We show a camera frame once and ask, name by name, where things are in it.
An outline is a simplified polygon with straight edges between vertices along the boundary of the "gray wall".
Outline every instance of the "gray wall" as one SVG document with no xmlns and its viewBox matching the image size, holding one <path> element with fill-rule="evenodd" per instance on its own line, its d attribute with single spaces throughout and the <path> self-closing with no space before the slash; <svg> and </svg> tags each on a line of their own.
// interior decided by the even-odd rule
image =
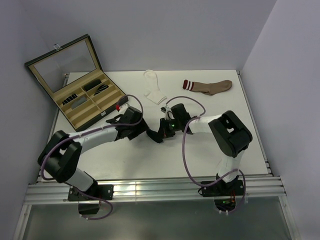
<svg viewBox="0 0 320 240">
<path fill-rule="evenodd" d="M 0 239 L 13 236 L 54 107 L 24 63 L 48 51 L 17 0 L 0 1 Z"/>
<path fill-rule="evenodd" d="M 276 0 L 20 0 L 47 45 L 92 36 L 109 71 L 242 69 Z"/>
<path fill-rule="evenodd" d="M 320 237 L 320 1 L 278 0 L 242 72 L 303 239 Z"/>
</svg>

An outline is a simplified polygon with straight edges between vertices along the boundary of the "white table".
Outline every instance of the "white table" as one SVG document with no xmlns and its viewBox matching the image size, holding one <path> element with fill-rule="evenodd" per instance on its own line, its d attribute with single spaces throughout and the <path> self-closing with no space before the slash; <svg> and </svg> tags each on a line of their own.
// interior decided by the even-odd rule
<svg viewBox="0 0 320 240">
<path fill-rule="evenodd" d="M 235 70 L 157 71 L 156 73 L 159 88 L 168 99 L 175 96 L 192 97 L 205 106 L 206 116 L 215 116 L 227 110 L 234 111 L 253 135 L 253 141 L 243 155 L 240 169 L 245 175 L 268 174 L 262 149 Z M 79 76 L 77 74 L 71 74 L 68 81 L 76 79 Z M 156 105 L 144 97 L 143 71 L 118 71 L 106 72 L 106 74 L 125 93 L 135 95 L 141 100 L 145 121 L 151 129 L 158 131 L 160 118 L 164 116 L 160 111 L 162 104 Z M 229 91 L 208 96 L 183 90 L 182 85 L 185 79 L 202 83 L 231 80 L 233 86 Z M 173 106 L 178 103 L 183 103 L 191 116 L 202 112 L 202 109 L 195 102 L 188 99 L 176 99 L 169 105 Z M 129 104 L 136 108 L 139 107 L 133 98 L 129 98 Z M 116 115 L 117 112 L 112 112 L 92 128 L 98 127 L 105 120 Z M 58 130 L 63 130 L 66 133 L 75 131 L 61 112 L 58 113 L 53 132 Z M 213 134 L 187 135 L 186 160 L 193 176 L 215 176 L 222 156 L 223 153 L 215 142 Z M 78 168 L 97 180 L 187 177 L 182 161 L 182 133 L 166 139 L 161 144 L 153 142 L 146 133 L 131 141 L 122 139 L 102 144 L 82 154 Z"/>
</svg>

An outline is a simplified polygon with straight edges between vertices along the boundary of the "brown sock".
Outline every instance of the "brown sock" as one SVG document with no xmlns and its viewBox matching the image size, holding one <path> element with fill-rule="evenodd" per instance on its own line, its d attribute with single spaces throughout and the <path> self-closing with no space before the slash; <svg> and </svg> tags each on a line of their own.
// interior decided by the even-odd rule
<svg viewBox="0 0 320 240">
<path fill-rule="evenodd" d="M 223 80 L 216 83 L 202 83 L 196 81 L 184 80 L 182 88 L 195 93 L 203 93 L 213 96 L 215 94 L 229 90 L 232 87 L 232 81 Z"/>
</svg>

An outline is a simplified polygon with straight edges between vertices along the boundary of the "white sock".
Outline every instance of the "white sock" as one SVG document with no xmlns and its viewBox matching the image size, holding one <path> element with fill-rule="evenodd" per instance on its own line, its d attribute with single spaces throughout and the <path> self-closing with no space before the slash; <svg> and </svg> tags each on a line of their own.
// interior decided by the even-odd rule
<svg viewBox="0 0 320 240">
<path fill-rule="evenodd" d="M 143 73 L 145 80 L 145 87 L 147 92 L 144 94 L 147 99 L 159 105 L 163 100 L 167 99 L 158 86 L 158 78 L 155 71 L 146 70 Z"/>
</svg>

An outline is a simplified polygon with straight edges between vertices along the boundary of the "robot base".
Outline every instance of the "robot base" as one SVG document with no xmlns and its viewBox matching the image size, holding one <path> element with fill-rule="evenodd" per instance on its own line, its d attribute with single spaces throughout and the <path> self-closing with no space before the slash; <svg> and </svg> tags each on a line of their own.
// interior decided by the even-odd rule
<svg viewBox="0 0 320 240">
<path fill-rule="evenodd" d="M 111 184 L 99 184 L 96 187 L 96 194 L 93 197 L 112 200 L 114 195 L 114 186 Z M 69 202 L 81 202 L 81 201 L 91 201 L 89 197 L 82 196 L 81 193 L 77 192 L 73 187 L 69 189 L 68 201 Z"/>
<path fill-rule="evenodd" d="M 202 181 L 201 184 L 206 185 L 212 182 L 213 181 Z M 243 196 L 244 184 L 242 180 L 235 179 L 229 187 L 221 187 L 221 185 L 215 184 L 210 187 L 201 187 L 198 193 L 203 197 L 226 197 L 223 199 L 215 199 L 214 203 L 218 210 L 230 212 L 236 207 L 236 196 Z"/>
</svg>

